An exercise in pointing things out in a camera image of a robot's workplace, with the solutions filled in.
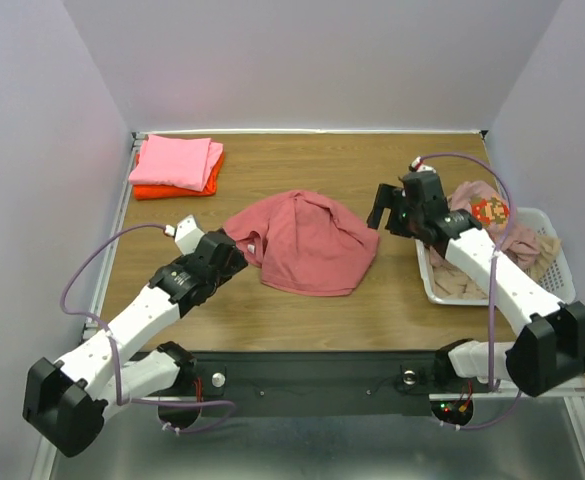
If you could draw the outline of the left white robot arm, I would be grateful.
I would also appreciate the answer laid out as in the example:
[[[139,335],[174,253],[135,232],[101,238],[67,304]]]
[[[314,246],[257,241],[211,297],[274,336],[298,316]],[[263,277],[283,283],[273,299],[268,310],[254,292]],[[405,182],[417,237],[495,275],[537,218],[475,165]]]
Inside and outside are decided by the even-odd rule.
[[[192,227],[173,236],[180,256],[159,267],[106,328],[56,361],[39,359],[27,372],[23,417],[67,457],[82,453],[129,405],[148,404],[149,395],[166,389],[182,394],[194,384],[194,359],[175,343],[132,358],[248,263],[224,231]]]

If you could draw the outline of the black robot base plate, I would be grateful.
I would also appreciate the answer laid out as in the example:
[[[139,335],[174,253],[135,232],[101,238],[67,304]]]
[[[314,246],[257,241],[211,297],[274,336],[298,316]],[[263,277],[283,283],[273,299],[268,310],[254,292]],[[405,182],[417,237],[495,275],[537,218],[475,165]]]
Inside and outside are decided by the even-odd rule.
[[[434,350],[194,352],[164,393],[229,400],[238,417],[428,416],[430,398],[486,392],[457,377]]]

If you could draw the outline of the dusty rose t shirt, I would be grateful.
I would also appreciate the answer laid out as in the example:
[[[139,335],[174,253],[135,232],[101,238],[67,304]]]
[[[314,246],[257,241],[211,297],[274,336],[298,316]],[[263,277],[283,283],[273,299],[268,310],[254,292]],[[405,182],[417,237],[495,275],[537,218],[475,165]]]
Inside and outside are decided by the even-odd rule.
[[[377,231],[341,203],[291,190],[245,208],[223,229],[274,289],[316,297],[351,294],[372,265]]]

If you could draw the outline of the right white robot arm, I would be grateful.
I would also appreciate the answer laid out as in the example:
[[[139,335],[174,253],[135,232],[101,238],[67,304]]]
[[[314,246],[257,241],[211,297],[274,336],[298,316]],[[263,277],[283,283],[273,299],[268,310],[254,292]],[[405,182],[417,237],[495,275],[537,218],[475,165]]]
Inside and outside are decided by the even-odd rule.
[[[367,224],[433,248],[487,293],[516,337],[444,348],[445,358],[432,366],[438,387],[499,380],[538,397],[585,374],[585,305],[562,301],[498,252],[475,216],[449,208],[436,172],[410,172],[398,186],[379,184]]]

